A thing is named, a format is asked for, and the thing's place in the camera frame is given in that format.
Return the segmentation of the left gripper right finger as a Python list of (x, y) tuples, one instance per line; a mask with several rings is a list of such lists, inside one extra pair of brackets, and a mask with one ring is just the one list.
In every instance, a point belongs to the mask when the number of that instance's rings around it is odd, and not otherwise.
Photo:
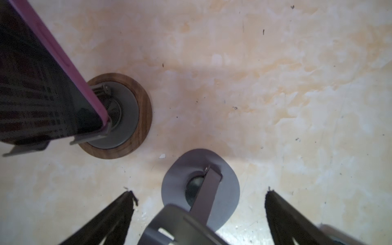
[(276, 245), (332, 245), (333, 240), (273, 190), (266, 193), (265, 211)]

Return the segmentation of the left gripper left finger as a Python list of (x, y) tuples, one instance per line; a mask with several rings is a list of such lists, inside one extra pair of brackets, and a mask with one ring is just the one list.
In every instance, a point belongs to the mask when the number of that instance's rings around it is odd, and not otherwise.
[(62, 244), (123, 245), (137, 205), (138, 199), (134, 193), (124, 192)]

